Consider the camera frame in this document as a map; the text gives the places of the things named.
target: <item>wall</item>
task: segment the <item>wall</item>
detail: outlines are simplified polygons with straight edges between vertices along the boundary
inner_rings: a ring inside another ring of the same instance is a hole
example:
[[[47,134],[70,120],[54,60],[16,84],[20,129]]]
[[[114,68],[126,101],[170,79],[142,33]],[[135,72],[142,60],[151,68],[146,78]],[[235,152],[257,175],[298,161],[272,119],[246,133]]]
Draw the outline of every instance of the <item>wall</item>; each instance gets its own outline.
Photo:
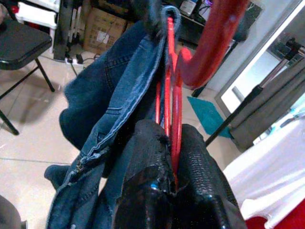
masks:
[[[298,13],[284,32],[293,35],[298,43],[305,46],[305,8]]]
[[[252,25],[249,37],[239,44],[220,69],[208,83],[207,87],[219,92],[232,77],[237,77],[241,65],[248,61],[251,55],[261,48],[266,35],[272,35],[274,26],[277,26],[282,17],[287,17],[300,0],[260,0],[258,5],[263,12]]]

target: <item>chair leg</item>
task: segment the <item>chair leg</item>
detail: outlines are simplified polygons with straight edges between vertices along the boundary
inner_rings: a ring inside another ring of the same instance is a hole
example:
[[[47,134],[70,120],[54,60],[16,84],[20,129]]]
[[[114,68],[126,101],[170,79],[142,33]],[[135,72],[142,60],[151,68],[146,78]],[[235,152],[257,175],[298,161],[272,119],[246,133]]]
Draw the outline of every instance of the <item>chair leg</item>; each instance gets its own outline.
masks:
[[[51,92],[55,92],[55,89],[54,89],[53,85],[51,84],[50,80],[48,79],[47,74],[46,74],[46,72],[44,71],[44,69],[43,69],[43,67],[42,67],[42,65],[41,65],[41,63],[40,63],[40,61],[38,60],[38,58],[35,59],[35,61],[36,61],[37,65],[38,65],[38,67],[39,67],[41,73],[43,74],[43,77],[44,77],[44,79],[46,80],[46,82],[47,82],[47,84],[48,84],[48,86],[49,86]]]
[[[14,135],[18,135],[19,132],[13,126],[13,124],[9,121],[9,119],[4,115],[4,113],[0,110],[0,118],[4,121],[4,123],[11,129]]]

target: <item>red plastic hanger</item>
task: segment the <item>red plastic hanger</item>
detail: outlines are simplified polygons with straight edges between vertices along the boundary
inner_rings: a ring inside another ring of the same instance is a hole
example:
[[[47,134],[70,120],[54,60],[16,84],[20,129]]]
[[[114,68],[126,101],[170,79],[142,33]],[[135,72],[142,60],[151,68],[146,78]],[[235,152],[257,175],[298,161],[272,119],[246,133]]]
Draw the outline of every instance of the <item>red plastic hanger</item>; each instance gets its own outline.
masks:
[[[209,19],[194,56],[183,47],[177,55],[174,44],[173,18],[168,18],[169,62],[165,76],[164,129],[172,143],[172,166],[177,174],[182,133],[182,83],[196,89],[216,72],[244,15],[248,0],[214,0]],[[173,88],[172,129],[170,91]],[[160,123],[160,82],[157,84],[156,122]]]

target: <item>white fabric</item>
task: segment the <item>white fabric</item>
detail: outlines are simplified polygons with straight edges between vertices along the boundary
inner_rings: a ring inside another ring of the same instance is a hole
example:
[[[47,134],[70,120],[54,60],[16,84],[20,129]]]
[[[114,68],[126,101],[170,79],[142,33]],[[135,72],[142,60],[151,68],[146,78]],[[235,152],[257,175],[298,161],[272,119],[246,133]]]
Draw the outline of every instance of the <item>white fabric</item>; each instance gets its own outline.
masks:
[[[224,170],[245,220],[274,228],[305,198],[305,117],[251,147]]]

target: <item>denim jacket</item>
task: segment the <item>denim jacket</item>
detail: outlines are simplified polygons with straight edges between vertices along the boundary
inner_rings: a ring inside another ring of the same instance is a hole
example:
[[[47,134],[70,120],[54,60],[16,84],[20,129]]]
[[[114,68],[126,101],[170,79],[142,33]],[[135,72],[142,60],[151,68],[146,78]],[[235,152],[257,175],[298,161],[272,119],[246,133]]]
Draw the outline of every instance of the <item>denim jacket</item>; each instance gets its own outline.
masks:
[[[172,6],[163,8],[165,27],[169,14],[175,17],[177,31],[180,25],[179,11]],[[67,86],[65,94],[69,107],[60,116],[61,128],[81,152],[58,184],[47,229],[93,228],[94,217],[103,217],[96,216],[94,211],[98,208],[99,183],[106,158],[111,152],[110,146],[149,91],[165,50],[166,37],[162,37],[158,43],[151,41],[144,32],[143,24],[138,22]],[[154,111],[154,106],[154,103],[143,105],[150,111]],[[148,113],[146,117],[153,118],[151,114]],[[122,179],[128,164],[126,160],[123,162],[126,166],[116,173]],[[58,173],[58,167],[52,166],[45,176],[54,183],[59,179]],[[111,198],[120,197],[122,182],[107,182],[106,186],[112,190]],[[108,202],[100,205],[104,205],[106,212],[102,214],[108,214],[109,222],[99,228],[109,228],[111,224],[114,205]]]

